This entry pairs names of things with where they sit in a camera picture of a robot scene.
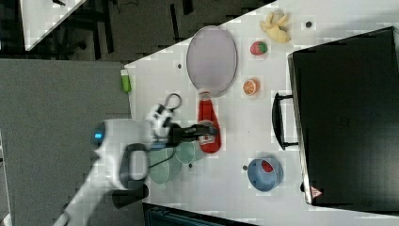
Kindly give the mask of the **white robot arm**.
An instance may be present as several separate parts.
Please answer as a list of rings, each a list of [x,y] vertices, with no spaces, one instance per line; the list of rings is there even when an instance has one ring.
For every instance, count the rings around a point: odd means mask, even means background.
[[[142,121],[103,121],[95,136],[99,142],[95,150],[98,159],[53,226],[87,226],[106,193],[134,191],[143,186],[150,169],[149,152],[219,134],[210,121],[182,127],[173,118],[172,108],[155,105]]]

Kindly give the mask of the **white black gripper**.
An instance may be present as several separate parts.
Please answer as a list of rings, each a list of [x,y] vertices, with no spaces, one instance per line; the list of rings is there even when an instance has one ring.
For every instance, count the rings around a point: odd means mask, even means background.
[[[174,111],[164,105],[155,105],[148,113],[146,120],[151,125],[153,148],[174,148],[181,143],[189,142],[184,137],[183,128],[174,123]],[[212,124],[194,124],[191,126],[195,132],[218,132]],[[193,141],[215,141],[216,135],[202,135],[192,138]]]

